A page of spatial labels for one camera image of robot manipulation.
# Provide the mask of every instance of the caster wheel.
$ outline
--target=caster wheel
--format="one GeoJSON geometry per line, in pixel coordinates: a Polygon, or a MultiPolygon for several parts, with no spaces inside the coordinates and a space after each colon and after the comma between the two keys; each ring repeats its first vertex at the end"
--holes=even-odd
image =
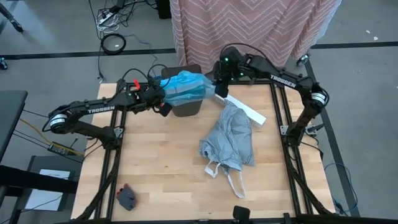
{"type": "Polygon", "coordinates": [[[0,58],[0,70],[7,70],[8,66],[4,58],[0,58]]]}
{"type": "Polygon", "coordinates": [[[15,28],[16,31],[18,31],[18,32],[24,31],[22,26],[17,21],[12,21],[11,24],[15,28]]]}
{"type": "Polygon", "coordinates": [[[310,60],[310,54],[305,54],[303,57],[300,57],[300,59],[297,60],[296,66],[303,66],[305,63],[307,63],[310,60]]]}

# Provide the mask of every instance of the white paper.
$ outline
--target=white paper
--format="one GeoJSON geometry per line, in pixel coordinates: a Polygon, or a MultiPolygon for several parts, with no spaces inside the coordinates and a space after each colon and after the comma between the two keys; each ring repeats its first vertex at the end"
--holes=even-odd
{"type": "MultiPolygon", "coordinates": [[[[49,170],[49,169],[41,169],[40,174],[49,175],[52,177],[67,179],[70,176],[69,171],[62,170],[49,170]]],[[[46,203],[45,205],[39,206],[35,208],[35,210],[47,210],[47,211],[58,211],[58,208],[61,203],[61,192],[51,192],[46,190],[32,190],[30,197],[26,203],[25,209],[33,209],[36,206],[46,203]]]]}

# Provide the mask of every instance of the gray floor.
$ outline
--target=gray floor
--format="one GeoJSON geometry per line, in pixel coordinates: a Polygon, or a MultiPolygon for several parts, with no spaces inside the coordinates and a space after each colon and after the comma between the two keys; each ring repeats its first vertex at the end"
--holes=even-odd
{"type": "MultiPolygon", "coordinates": [[[[17,4],[13,14],[25,32],[21,35],[7,23],[0,35],[0,55],[98,50],[99,40],[87,1],[2,2],[7,7],[17,4]]],[[[93,0],[95,10],[103,4],[102,0],[93,0]]],[[[397,41],[397,11],[398,2],[395,0],[345,0],[318,43],[373,42],[375,36],[378,42],[397,41]]],[[[148,6],[137,9],[129,27],[122,27],[120,33],[136,34],[142,41],[150,42],[153,49],[174,47],[170,20],[158,19],[157,12],[148,6]]],[[[148,45],[130,37],[126,49],[148,49],[148,45]]],[[[394,100],[398,91],[395,67],[398,48],[312,50],[311,53],[314,73],[331,95],[327,111],[341,155],[353,176],[361,216],[398,218],[398,178],[393,174],[398,169],[395,162],[398,157],[395,117],[398,105],[394,100]]],[[[157,56],[160,63],[177,64],[175,54],[157,56]]],[[[115,82],[131,67],[147,70],[153,59],[151,55],[102,57],[101,70],[109,82],[115,82]]],[[[288,67],[292,72],[305,73],[304,68],[294,68],[294,61],[290,62],[288,67]]],[[[27,110],[46,114],[63,103],[96,97],[99,87],[96,57],[9,60],[8,64],[9,70],[0,71],[0,90],[27,90],[27,110]]],[[[22,117],[36,126],[44,122],[30,114],[22,117]]],[[[23,124],[18,124],[17,129],[34,134],[23,124]]],[[[48,137],[69,145],[77,136],[49,134],[48,137]]],[[[324,165],[327,165],[333,162],[328,138],[322,132],[319,139],[325,152],[324,165]]],[[[79,136],[75,146],[82,150],[85,143],[85,139],[79,136]]],[[[25,169],[32,155],[51,154],[13,137],[2,164],[25,169]]],[[[333,196],[346,208],[335,169],[326,174],[333,196]]],[[[12,198],[7,198],[0,208],[0,223],[10,216],[13,203],[12,198]]],[[[51,223],[43,217],[62,222],[69,215],[70,209],[58,213],[27,212],[21,215],[20,223],[51,223]]]]}

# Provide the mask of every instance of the white strap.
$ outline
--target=white strap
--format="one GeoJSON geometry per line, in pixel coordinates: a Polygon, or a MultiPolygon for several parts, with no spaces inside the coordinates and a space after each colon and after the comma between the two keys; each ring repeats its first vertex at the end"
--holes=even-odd
{"type": "Polygon", "coordinates": [[[231,178],[231,176],[229,176],[229,174],[228,174],[228,182],[229,182],[229,184],[231,185],[232,190],[234,190],[234,193],[235,193],[236,196],[238,196],[239,198],[245,198],[245,197],[246,197],[246,190],[245,190],[244,184],[243,184],[242,172],[239,172],[239,175],[240,175],[240,177],[241,177],[241,187],[242,187],[242,189],[243,189],[243,195],[241,195],[240,193],[237,193],[237,192],[236,192],[235,187],[234,187],[234,184],[233,184],[233,182],[232,182],[232,178],[231,178]]]}
{"type": "Polygon", "coordinates": [[[213,161],[210,161],[209,163],[207,163],[207,166],[205,167],[205,172],[208,173],[210,176],[212,176],[212,178],[215,178],[218,174],[218,167],[220,166],[220,163],[217,164],[216,166],[216,172],[213,172],[212,169],[210,169],[209,165],[212,163],[213,161]]]}

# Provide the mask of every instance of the striped fabric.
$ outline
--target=striped fabric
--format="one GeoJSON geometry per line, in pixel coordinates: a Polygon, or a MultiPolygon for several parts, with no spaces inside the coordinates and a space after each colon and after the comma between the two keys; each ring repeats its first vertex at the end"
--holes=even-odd
{"type": "MultiPolygon", "coordinates": [[[[170,0],[180,66],[209,72],[228,43],[261,49],[278,67],[300,58],[316,41],[338,0],[170,0]]],[[[238,47],[242,52],[247,47],[238,47]]]]}

